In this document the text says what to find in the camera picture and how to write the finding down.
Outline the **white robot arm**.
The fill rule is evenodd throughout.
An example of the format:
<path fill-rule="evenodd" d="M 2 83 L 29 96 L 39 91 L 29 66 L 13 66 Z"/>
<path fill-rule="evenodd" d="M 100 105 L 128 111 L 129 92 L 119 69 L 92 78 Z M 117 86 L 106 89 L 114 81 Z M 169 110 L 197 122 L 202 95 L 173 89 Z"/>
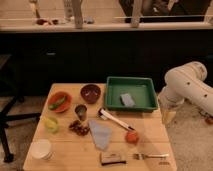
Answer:
<path fill-rule="evenodd" d="M 174 118 L 175 109 L 181 106 L 185 99 L 213 117 L 213 87 L 204 82 L 206 77 L 207 69 L 198 61 L 186 63 L 166 72 L 164 76 L 166 85 L 158 95 L 163 124 L 168 124 Z"/>

